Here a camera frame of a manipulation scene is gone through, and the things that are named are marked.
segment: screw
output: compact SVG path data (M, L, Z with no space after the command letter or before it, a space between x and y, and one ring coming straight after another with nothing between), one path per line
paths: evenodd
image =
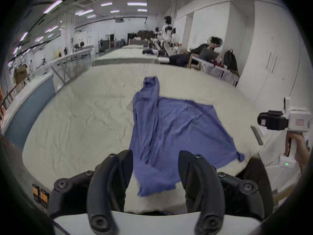
M111 228L110 221L104 216L95 216L91 220L92 227L100 232L106 232Z
M226 173L225 173L225 172L222 172L222 171L218 172L217 175L218 175L219 178L224 178L224 177L226 177Z
M58 187L65 188L67 187L68 183L66 181L60 181L58 182Z
M218 229L220 226L220 220L217 217L206 217L204 220L204 230L206 233L211 233Z
M252 189L253 189L253 186L252 186L252 184L250 184L250 183L246 183L246 184L244 184L244 189L245 189L245 190L252 190Z
M92 170L88 170L88 171L85 172L85 174L87 176L92 176L94 174L94 172Z

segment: backpack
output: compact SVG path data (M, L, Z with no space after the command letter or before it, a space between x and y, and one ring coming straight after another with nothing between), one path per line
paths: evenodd
M236 57L233 54L233 49L226 51L224 54L224 65L232 71L238 71Z

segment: label sticker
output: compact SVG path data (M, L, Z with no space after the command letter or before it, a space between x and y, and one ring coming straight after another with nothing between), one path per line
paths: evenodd
M304 119L296 119L295 125L304 125Z

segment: cardboard box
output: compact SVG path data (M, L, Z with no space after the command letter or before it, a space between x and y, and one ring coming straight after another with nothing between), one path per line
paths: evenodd
M17 68L14 71L14 79L15 83L18 85L20 82L22 82L25 78L27 78L27 65L21 65L19 68Z

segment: blue towel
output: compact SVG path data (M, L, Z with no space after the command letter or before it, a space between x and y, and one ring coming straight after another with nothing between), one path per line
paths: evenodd
M245 156L236 151L212 105L159 97L159 80L146 77L133 98L134 128L129 149L139 196L172 190L180 181L179 151L202 154L215 168Z

